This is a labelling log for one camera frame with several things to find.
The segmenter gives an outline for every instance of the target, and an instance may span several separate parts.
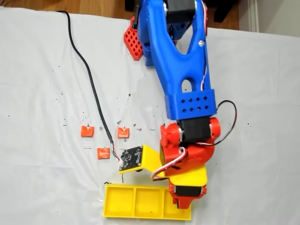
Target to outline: black circuit board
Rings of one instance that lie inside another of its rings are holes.
[[[133,149],[124,150],[121,155],[123,165],[120,166],[120,171],[139,167],[142,162],[142,153],[143,153],[142,146]]]

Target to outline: yellow tray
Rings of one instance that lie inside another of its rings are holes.
[[[191,220],[191,206],[178,209],[167,187],[108,184],[104,217]]]

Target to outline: mounting hole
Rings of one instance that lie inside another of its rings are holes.
[[[182,93],[191,92],[192,91],[192,83],[187,79],[183,80],[181,83],[181,91],[182,91]]]

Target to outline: small orange cube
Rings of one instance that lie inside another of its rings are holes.
[[[109,158],[110,157],[110,149],[109,148],[98,148],[97,149],[98,159]]]
[[[93,137],[94,127],[81,126],[81,137]]]
[[[118,138],[129,138],[129,128],[118,127]]]

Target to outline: bolt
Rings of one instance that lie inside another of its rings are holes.
[[[200,40],[198,44],[199,44],[199,46],[203,46],[204,45],[204,41]]]

